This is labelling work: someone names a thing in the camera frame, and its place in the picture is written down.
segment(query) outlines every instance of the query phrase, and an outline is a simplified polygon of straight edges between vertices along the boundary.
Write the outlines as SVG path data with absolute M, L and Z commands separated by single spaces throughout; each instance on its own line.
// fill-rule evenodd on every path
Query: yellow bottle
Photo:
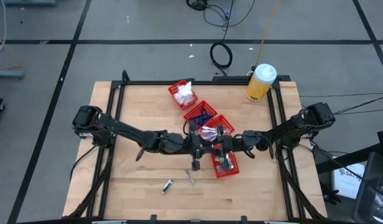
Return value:
M 260 64 L 255 68 L 252 74 L 251 80 L 249 81 L 246 96 L 252 101 L 260 100 L 277 77 L 276 69 L 269 64 Z

